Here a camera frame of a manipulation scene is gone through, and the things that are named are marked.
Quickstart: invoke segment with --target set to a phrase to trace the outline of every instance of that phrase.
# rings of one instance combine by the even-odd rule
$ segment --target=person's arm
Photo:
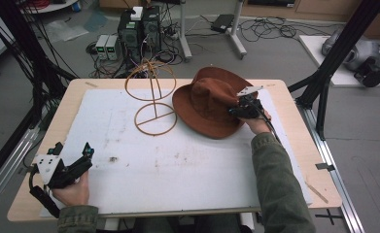
[[[257,134],[251,145],[265,232],[316,232],[287,152],[263,119],[243,120]]]
[[[66,205],[59,213],[58,232],[95,232],[98,208],[89,206],[88,172],[80,180],[61,189],[53,189],[53,196]]]

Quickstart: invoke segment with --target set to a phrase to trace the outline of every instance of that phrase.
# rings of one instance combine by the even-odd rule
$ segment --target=brown hat
[[[198,133],[213,139],[227,137],[243,125],[228,109],[238,104],[237,93],[252,86],[241,77],[221,68],[200,69],[191,84],[178,88],[172,96],[175,112]]]

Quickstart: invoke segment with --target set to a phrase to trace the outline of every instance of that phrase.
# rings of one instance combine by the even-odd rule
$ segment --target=floor
[[[117,13],[101,12],[94,2],[86,4],[80,13],[70,9],[42,15],[44,23],[68,20],[70,26],[83,26],[89,33],[71,41],[58,41],[53,46],[78,76],[87,78],[93,72],[93,61],[86,46],[96,41],[100,34],[112,34],[118,27]],[[201,17],[187,19],[192,34],[209,34],[208,24]],[[332,33],[340,25],[322,27]],[[256,39],[251,31],[245,32],[249,40]],[[227,36],[188,36],[193,58],[172,66],[179,78],[192,78],[205,66],[218,66],[246,79],[283,80],[291,85],[313,74],[317,66],[304,47],[287,38],[259,39],[247,42],[240,36],[247,50],[241,60]],[[45,40],[40,40],[45,48]],[[5,52],[0,56],[0,149],[31,107],[31,85],[14,59]],[[292,93],[298,97],[302,90]],[[317,102],[314,105],[317,113]],[[350,194],[365,232],[380,232],[380,87],[331,87],[328,94],[325,136],[342,180]],[[26,158],[31,160],[33,152]],[[6,214],[23,180],[23,175],[13,175],[0,195],[0,232],[56,232],[55,221],[9,222]],[[340,216],[339,210],[330,210]],[[340,218],[316,217],[326,215],[326,210],[311,211],[318,232],[348,232]],[[256,232],[263,232],[256,223]]]

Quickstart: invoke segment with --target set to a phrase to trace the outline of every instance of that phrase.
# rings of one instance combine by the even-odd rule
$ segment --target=person's right hand
[[[66,206],[87,205],[89,200],[88,171],[80,176],[77,183],[53,189],[52,195]]]
[[[271,120],[271,115],[265,111],[265,115],[267,116],[268,119]],[[240,120],[246,122],[248,126],[250,126],[251,131],[255,134],[260,134],[260,133],[270,133],[271,129],[265,122],[263,118],[239,118]]]

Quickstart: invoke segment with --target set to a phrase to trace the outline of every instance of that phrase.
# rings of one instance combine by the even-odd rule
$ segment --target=green sleeve
[[[271,133],[251,144],[265,232],[316,232],[285,149]]]
[[[65,207],[59,213],[59,233],[92,233],[96,231],[98,208],[93,206]]]

